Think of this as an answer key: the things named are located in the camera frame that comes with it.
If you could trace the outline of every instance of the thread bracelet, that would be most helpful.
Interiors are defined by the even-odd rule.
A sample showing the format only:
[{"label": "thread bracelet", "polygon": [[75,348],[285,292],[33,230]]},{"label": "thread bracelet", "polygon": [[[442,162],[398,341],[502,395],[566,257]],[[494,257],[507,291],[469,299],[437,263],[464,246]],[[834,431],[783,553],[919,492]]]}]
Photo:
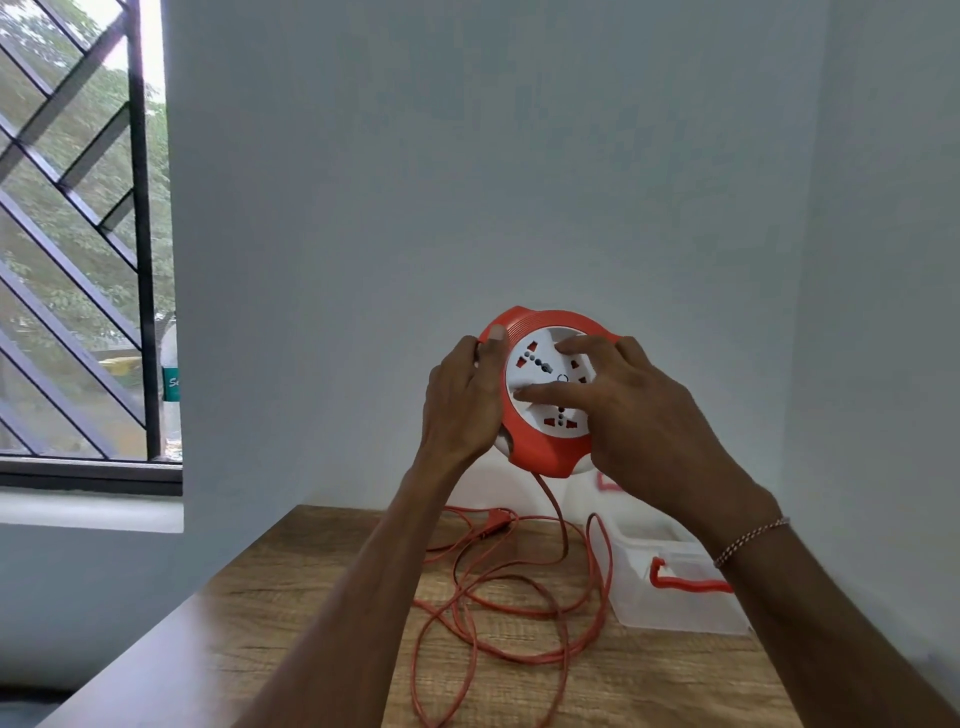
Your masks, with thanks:
[{"label": "thread bracelet", "polygon": [[724,549],[723,549],[723,552],[722,552],[719,556],[717,556],[716,559],[713,561],[713,565],[714,565],[717,569],[720,569],[721,567],[724,566],[724,564],[726,564],[728,561],[730,561],[731,557],[732,557],[744,544],[752,541],[752,540],[755,539],[757,536],[760,536],[761,534],[764,534],[764,533],[766,533],[767,531],[773,530],[774,528],[778,528],[778,527],[780,527],[780,526],[782,526],[782,525],[789,525],[789,524],[790,524],[790,519],[782,518],[782,519],[777,519],[776,521],[774,521],[774,522],[772,522],[772,523],[767,523],[766,525],[762,525],[760,528],[755,528],[755,529],[752,530],[752,531],[748,531],[747,533],[743,534],[743,536],[741,536],[741,537],[738,538],[736,541],[734,541],[732,544],[730,544],[729,546],[727,546],[726,548],[724,548]]}]

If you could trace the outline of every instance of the left hand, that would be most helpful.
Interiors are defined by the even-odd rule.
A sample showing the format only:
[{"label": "left hand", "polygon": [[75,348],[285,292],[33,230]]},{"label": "left hand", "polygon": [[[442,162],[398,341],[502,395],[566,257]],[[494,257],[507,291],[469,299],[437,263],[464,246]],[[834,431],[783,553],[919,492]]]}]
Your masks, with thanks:
[{"label": "left hand", "polygon": [[423,405],[421,452],[468,467],[493,446],[503,421],[500,382],[509,352],[507,330],[497,325],[479,349],[476,337],[465,336],[433,368]]}]

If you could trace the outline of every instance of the window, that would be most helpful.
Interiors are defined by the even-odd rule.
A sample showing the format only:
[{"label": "window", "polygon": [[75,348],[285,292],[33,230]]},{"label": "window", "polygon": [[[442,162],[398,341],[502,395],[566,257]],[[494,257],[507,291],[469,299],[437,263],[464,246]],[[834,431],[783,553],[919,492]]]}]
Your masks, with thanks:
[{"label": "window", "polygon": [[0,484],[178,494],[158,0],[0,0],[0,51]]}]

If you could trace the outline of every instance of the wooden table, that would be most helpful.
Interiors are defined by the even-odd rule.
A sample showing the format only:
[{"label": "wooden table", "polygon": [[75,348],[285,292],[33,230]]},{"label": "wooden table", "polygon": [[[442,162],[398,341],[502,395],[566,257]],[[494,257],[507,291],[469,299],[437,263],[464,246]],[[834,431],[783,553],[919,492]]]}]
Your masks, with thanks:
[{"label": "wooden table", "polygon": [[[317,611],[337,576],[372,530],[376,514],[301,506],[190,597],[167,619],[77,692],[43,728],[229,726]],[[463,525],[444,518],[438,540]],[[525,524],[524,557],[559,551],[556,526]],[[560,567],[532,570],[567,602],[586,583],[576,545]],[[536,605],[519,583],[493,584],[489,596]],[[450,593],[449,563],[427,567],[418,596]],[[589,611],[571,622],[574,634]],[[413,638],[424,615],[413,610],[397,660],[386,726],[418,725],[410,705]],[[556,645],[551,622],[489,612],[481,634],[517,652]],[[419,667],[420,698],[436,715],[460,685],[467,648],[442,628],[430,633]],[[557,685],[556,667],[523,667],[482,655],[454,725],[531,726]],[[753,638],[627,629],[611,615],[600,639],[576,658],[556,726],[742,728],[800,725],[772,666]]]}]

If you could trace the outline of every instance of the wrist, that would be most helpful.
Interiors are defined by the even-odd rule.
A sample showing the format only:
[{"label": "wrist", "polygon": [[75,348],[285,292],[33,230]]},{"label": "wrist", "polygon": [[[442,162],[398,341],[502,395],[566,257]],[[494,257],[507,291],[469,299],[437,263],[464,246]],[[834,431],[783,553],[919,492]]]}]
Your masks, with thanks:
[{"label": "wrist", "polygon": [[457,481],[472,465],[469,458],[449,450],[421,446],[410,468],[409,479],[419,489],[449,496]]},{"label": "wrist", "polygon": [[782,518],[770,491],[744,475],[710,488],[710,495],[681,522],[712,558],[746,533]]}]

